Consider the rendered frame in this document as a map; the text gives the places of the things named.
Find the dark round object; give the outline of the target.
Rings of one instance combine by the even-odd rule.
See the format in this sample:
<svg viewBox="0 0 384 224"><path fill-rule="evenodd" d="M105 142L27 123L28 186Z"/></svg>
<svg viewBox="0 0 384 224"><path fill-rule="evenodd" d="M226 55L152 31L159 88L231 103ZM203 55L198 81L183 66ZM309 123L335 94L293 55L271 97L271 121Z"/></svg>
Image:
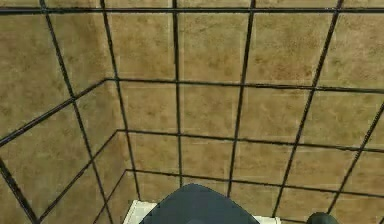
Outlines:
<svg viewBox="0 0 384 224"><path fill-rule="evenodd" d="M308 217L305 224L339 224L339 222L330 214L315 212Z"/></svg>

